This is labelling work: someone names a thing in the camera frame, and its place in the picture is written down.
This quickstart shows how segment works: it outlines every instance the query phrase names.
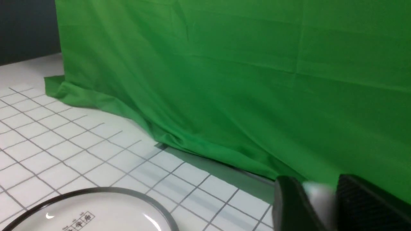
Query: green fabric backdrop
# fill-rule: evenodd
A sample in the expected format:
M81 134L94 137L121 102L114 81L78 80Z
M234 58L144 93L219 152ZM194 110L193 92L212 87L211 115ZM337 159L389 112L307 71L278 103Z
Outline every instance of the green fabric backdrop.
M47 94L275 179L411 202L411 1L56 0Z

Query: dark wall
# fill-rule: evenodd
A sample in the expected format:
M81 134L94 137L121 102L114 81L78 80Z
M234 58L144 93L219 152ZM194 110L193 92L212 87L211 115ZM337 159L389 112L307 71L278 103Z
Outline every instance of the dark wall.
M54 0L0 0L0 65L58 52Z

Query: gray grout line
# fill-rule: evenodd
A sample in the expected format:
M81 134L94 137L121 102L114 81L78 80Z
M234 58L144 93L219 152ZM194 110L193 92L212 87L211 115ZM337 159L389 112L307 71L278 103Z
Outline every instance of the gray grout line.
M48 127L46 127L47 129L49 129L49 131L52 131L53 133L55 133L56 135L58 135L58 136L60 136L59 134L57 134L55 131L53 131L52 129L50 129L50 128L48 128ZM19 133L18 131L16 131L16 130L14 130L15 132L17 132L19 135L21 135L22 137L24 137L24 138L26 138L25 136L23 136L21 133ZM50 152L48 152L47 150L45 150L45 149L43 149L42 147L40 147L40 146L38 146L36 143L34 143L31 139L27 139L30 143L32 143L32 144L34 144L35 146L37 146L38 148L40 148L41 150L43 150L44 152L46 152L47 154L49 154L50 156L52 156L52 157L54 157L52 154L50 154ZM66 163L64 163L63 161L61 161L60 159L58 159L63 165L65 165L65 166L67 166L67 167L69 167L69 168L71 168L73 171L75 171L75 172L77 172L78 174L80 174L81 176L83 176L84 178L86 178L87 180L89 180L87 177L85 177L84 175L82 175L79 171L77 171L76 169L74 169L74 168L72 168L72 167L70 167L70 166L68 166ZM49 185L46 181L44 181L44 180L42 180L40 177L38 177L41 181L43 181L45 184L47 184L50 188L52 188L52 189L54 189L53 187L51 187L51 185Z
M272 204L270 204L270 206L268 207L267 211L264 213L264 215L263 215L262 218L259 220L259 222L262 223L262 224L264 224L264 225L266 225L266 226L268 226L268 227L271 227L271 228L272 228L271 225L268 225L268 224L266 224L266 223L263 222L263 219L264 219L264 217L267 215L268 211L270 211L270 208L272 208Z
M8 218L0 221L0 224L2 224L3 222L7 221L7 220L10 219L10 218L12 218L13 216L15 216L16 214L18 214L18 213L21 212L21 211L27 211L27 210L22 209L22 210L20 210L20 211L18 211L18 212L16 212L16 213L14 213L13 215L9 216Z
M3 95L2 98L3 98L3 97L6 97L6 96L14 95L14 94L15 94L15 93L12 93L12 94L9 94L9 95Z
M9 192L7 192L7 190L5 188L3 188L3 186L0 185L0 188L3 190L3 192L5 194L7 194L11 199L13 199L13 201L15 201L18 205L20 205L24 210L28 210L26 207L24 207L16 198L14 198L14 196L10 195Z
M155 157L157 154L159 154L159 153L162 152L162 151L164 151L164 149L160 149L160 151L158 151L156 154L154 154L153 156L151 156L151 157L148 158L148 159L144 159L144 158L142 158L142 157L139 156L140 158L144 159L144 161L143 161L141 164L135 166L135 167L134 167L133 169L131 169L130 171L128 171L128 172L127 172L124 176L122 176L120 179L116 180L113 184L110 185L110 187L112 187L113 185L115 185L117 182L119 182L121 179L123 179L123 178L126 177L126 176L130 176L130 177L134 178L133 176L130 175L130 173L131 173L132 171L134 171L136 168L138 168L138 167L141 166L142 164L148 162L149 159Z
M43 125L42 123L40 123L39 121L36 121L36 120L35 120L34 122L29 123L29 124L32 124L32 123L35 123L35 122L37 122L37 123L40 124L41 126L47 128L48 130L45 131L45 132L43 132L43 133L40 133L40 134L38 134L38 135L32 136L32 137L30 137L30 138L27 138L27 137L23 136L24 138L26 138L26 139L29 140L29 139L35 138L35 137L37 137L37 136L41 136L41 135L49 132L50 130L52 130L52 129L48 128L47 126ZM58 127L53 128L53 129L57 129L57 128L62 127L62 126L64 126L64 125L67 125L67 124L69 124L69 123L71 123L71 122L72 122L72 121L69 121L69 122L67 122L67 123L65 123L65 124L62 124L62 125L60 125L60 126L58 126ZM18 128L20 128L20 127L17 127L17 128L14 128L14 129L10 129L9 131L15 131L15 132L17 132L16 129L18 129ZM9 146L9 147L7 147L7 148L11 148L11 147L16 146L16 145L18 145L18 144L20 144L20 143L23 143L23 142L26 142L26 140L24 140L24 141L22 141L22 142L18 142L18 143L16 143L16 144L13 144L12 146ZM56 146L56 145L59 145L59 144L61 144L61 143L63 143L63 142L60 142L60 143L58 143L58 144L55 144L55 145L49 147L48 149L50 149L50 148L52 148L52 147L54 147L54 146Z
M230 202L230 200L235 196L235 194L237 194L237 192L240 189L237 188L237 190L233 193L233 195L231 195L231 197L224 203L224 205L217 211L216 214L214 214L214 216L211 218L210 222L204 227L203 231L205 231L210 225L211 223L214 221L214 219L217 217L217 215L223 210L223 208L228 205L228 203Z
M204 181L206 181L210 176L211 176L211 174L208 174L208 176L207 176L206 178L204 178L204 180L202 180L198 185L196 185L195 188L194 188L193 190L191 190L191 192L190 192L189 194L187 194L187 195L183 198L183 200L181 200L179 203L177 203L177 206L176 206L173 210L171 210L170 213L174 212L174 210L175 210L178 206L181 206L181 203L182 203L185 199L187 199L196 189L198 189L199 186L200 186L202 183L204 183Z
M10 158L12 158L14 161L18 162L14 157L12 157L11 155L9 155L6 151L3 150L3 153L5 153L6 155L8 155ZM37 174L35 174L33 171L31 171L30 169L26 168L26 166L24 166L23 164L21 164L20 162L18 162L18 164L20 166L22 166L23 168L25 168L27 171L31 172L34 176L36 176L39 180L41 180L43 183L45 183L47 186L49 186L51 189L53 189L54 191L56 191L56 189L54 189L51 185L49 185L46 181L44 181L43 179L41 179L39 176L37 176Z
M165 175L162 179L160 179L159 181L157 181L157 183L155 183L152 187L150 187L150 189L146 192L149 193L151 190L154 189L154 187L156 187L160 182L162 182L165 178L167 178L169 175L171 175L175 170L177 170L181 165L183 165L185 162L181 163L180 165L177 166L177 168L175 168L173 171L169 172L167 175Z
M37 107L37 108L40 108L40 107L46 108L45 106L48 105L48 104L42 105L42 104L40 104L40 103L38 103L38 102L36 102L36 101L34 101L34 102L35 102L36 104L40 105L40 106ZM62 115L60 115L59 113L64 112L64 111L67 111L67 110L69 110L69 109L72 109L72 108L68 108L68 109L65 109L65 110L60 111L60 112L54 112L54 111L52 111L52 110L50 110L50 109L48 109L48 110L50 110L50 111L53 112L52 115L58 114L59 116L62 116ZM116 133L116 134L114 134L114 135L112 135L111 137L104 138L104 137L102 137L102 136L100 136L100 135L98 135L98 134L95 134L94 132L90 131L91 129L94 129L94 128L102 125L102 124L99 124L99 125L97 125L97 126L95 126L95 127L93 127L93 128L90 128L90 129L86 129L86 128L84 128L83 126L81 126L81 125L77 124L76 122L74 122L75 120L78 120L78 119L80 119L80 118L76 118L75 120L70 120L70 119L68 119L68 118L66 118L66 117L64 117L64 118L67 119L67 120L69 120L69 122L73 122L74 124L76 124L76 125L80 126L81 128L85 129L86 131L84 131L83 133L85 133L85 132L88 131L88 132L90 132L90 133L92 133L92 134L94 134L94 135L102 138L103 140L100 141L100 142L98 142L97 144L99 144L99 143L101 143L101 142L103 142L103 141L108 141L109 143L120 147L122 150L121 150L119 153L123 152L124 150L130 151L130 150L128 150L128 148L130 148L130 147L133 146L134 144L136 144L136 143L138 143L138 142L141 141L141 140L139 140L138 142L136 142L136 143L134 143L134 144L131 144L130 146L124 148L124 147L122 147L122 146L120 146L120 145L118 145L118 144L116 144L116 143L113 143L113 142L111 142L111 141L109 140L109 138L111 138L111 137L113 137L113 136L121 133L122 131L121 131L121 132L118 132L118 133ZM65 139L65 141L68 141L68 142L70 142L70 143L78 146L77 144L71 142L70 140L68 140L68 139L66 139L66 138L64 138L64 139ZM82 149L82 151L80 151L79 153L81 153L81 152L83 152L83 151L86 151L86 152L89 153L90 155L95 156L94 154L90 153L87 149L84 149L84 148L82 148L82 147L80 147L80 146L78 146L78 147ZM107 159L107 160L103 160L103 159L101 159L101 158L99 158L99 157L97 157L97 156L95 156L95 157L98 158L98 159L100 159L100 160L102 160L102 161L103 161L102 164L107 163L107 164L111 165L112 167L114 167L114 168L120 170L121 172L125 173L124 176L122 176L120 179L118 179L116 182L114 182L114 183L112 184L112 185L114 185L115 183L117 183L118 181L120 181L120 180L121 180L122 178L124 178L125 176L130 176L130 177L134 178L135 180L141 182L139 179L136 179L135 177L133 177L133 176L130 175L129 173L131 173L133 170L135 170L137 167L139 167L140 165L144 164L145 162L150 162L151 164L154 164L154 165L156 165L157 167L160 167L161 169L166 170L166 169L162 168L161 166L158 166L157 164L152 163L151 161L149 161L151 158L153 158L154 156L156 156L157 154L159 154L159 153L162 152L163 150L164 150L164 149L160 149L159 152L157 152L156 154L154 154L153 156L151 156L151 157L148 158L148 159L146 159L146 158L144 158L144 157L141 157L141 156L137 155L136 153L130 151L131 153L133 153L134 155L136 155L136 156L144 159L145 161L142 162L141 164L139 164L138 166L134 167L134 168L133 168L131 171L129 171L128 173L125 172L125 171L123 171L122 169L120 169L120 168L118 168L118 167L116 167L116 166L108 163L108 161L109 161L110 159L114 158L114 157L117 156L119 153L115 154L114 156L110 157L110 158ZM76 153L76 154L74 154L73 156L70 156L70 157L67 158L67 159L70 159L70 158L78 155L79 153ZM92 168L91 170L97 168L98 166L101 166L102 164L97 165L96 167ZM176 205L176 207L175 207L172 211L174 211L178 206L181 206L181 207L187 209L186 207L184 207L184 206L181 205L181 202L184 201L195 189L198 188L198 189L202 190L201 188L199 188L199 185L201 185L201 183L204 182L204 181L210 176L210 175L208 175L200 184L194 185L194 184L186 181L185 179L180 178L179 176L176 176L176 175L173 174L173 172L174 172L176 169L178 169L182 164L180 164L180 165L179 165L177 168L175 168L173 171L169 172L165 177L163 177L161 180L159 180L159 181L158 181L154 186L152 186L152 187L150 187L150 186L146 185L145 183L141 182L142 184L144 184L144 185L146 185L147 187L150 188L146 193L149 193L151 190L153 190L153 191L159 193L160 195L162 195L162 196L170 199L171 201L175 202L177 205ZM164 180L167 176L169 176L169 175L171 175L171 174L172 174L173 176L175 176L175 177L177 177L177 178L179 178L179 179L181 179L181 180L189 183L190 185L195 186L195 188L194 188L181 202L179 202L179 203L177 203L177 202L174 201L173 199L169 198L168 196L166 196L166 195L164 195L163 193L158 192L157 190L154 189L154 187L155 187L159 182L161 182L162 180ZM67 184L75 181L76 179L80 178L81 176L83 176L84 178L86 178L83 174L80 174L77 178L71 180L71 181L68 182ZM202 191L205 192L205 193L207 193L207 194L209 194L209 195L211 195L211 196L213 196L212 194L208 193L207 191L204 191L204 190L202 190ZM223 200L221 200L221 199L219 199L219 200L222 201L222 202L224 202L223 207L224 207L225 205L227 205L227 204L228 204L228 201L229 201L229 200L228 200L227 202L225 202L225 201L223 201ZM197 215L195 212L191 211L190 209L187 209L187 210L189 210L190 212L192 212L192 213L195 214L196 216L202 218L201 216ZM208 223L208 225L205 227L205 229L211 224L212 220Z
M260 225L261 223L263 223L263 218L266 216L266 214L267 214L268 211L270 210L270 207L271 207L271 206L269 206L269 207L266 209L266 211L263 213L263 216L258 220L256 226L254 227L254 229L253 229L252 231L255 231L255 230L257 229L258 225Z

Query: black object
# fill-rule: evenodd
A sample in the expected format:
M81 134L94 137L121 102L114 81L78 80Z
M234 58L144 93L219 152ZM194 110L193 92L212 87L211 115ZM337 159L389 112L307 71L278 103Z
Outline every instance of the black object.
M54 0L0 0L0 65L59 52Z
M293 177L275 180L272 220L275 231L326 231L304 188Z
M12 231L16 226L18 226L20 223L22 223L24 220L26 220L28 217L31 215L35 214L36 212L40 211L41 209L44 209L45 207L52 205L54 203L57 203L59 201L62 201L64 199L74 197L74 196L79 196L83 194L89 194L89 193L98 193L98 192L112 192L112 193L120 193L120 194L126 194L130 195L136 198L139 198L150 205L152 205L154 208L156 208L165 218L167 221L168 225L170 226L170 229L172 231L179 231L177 223L175 222L174 218L171 216L171 214L167 211L166 208L164 208L160 203L158 203L156 200L153 198L142 194L140 192L136 192L134 190L130 189L124 189L124 188L118 188L118 187L97 187L97 188L89 188L89 189L81 189L69 193L65 193L63 195L56 196L54 198L51 198L31 209L29 209L27 212L23 213L20 215L18 218L16 218L13 222L11 222L6 228L3 229L3 231Z
M338 231L411 231L411 206L354 175L341 175L337 187ZM302 185L294 178L275 181L275 231L325 231Z

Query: white object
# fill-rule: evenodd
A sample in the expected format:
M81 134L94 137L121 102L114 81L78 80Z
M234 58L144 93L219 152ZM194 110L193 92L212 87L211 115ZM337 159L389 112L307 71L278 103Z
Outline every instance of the white object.
M302 184L310 204L320 221L330 231L337 229L337 203L335 191L324 184L304 182Z
M94 192L63 199L41 208L12 230L80 229L173 231L164 214L144 198L115 192Z

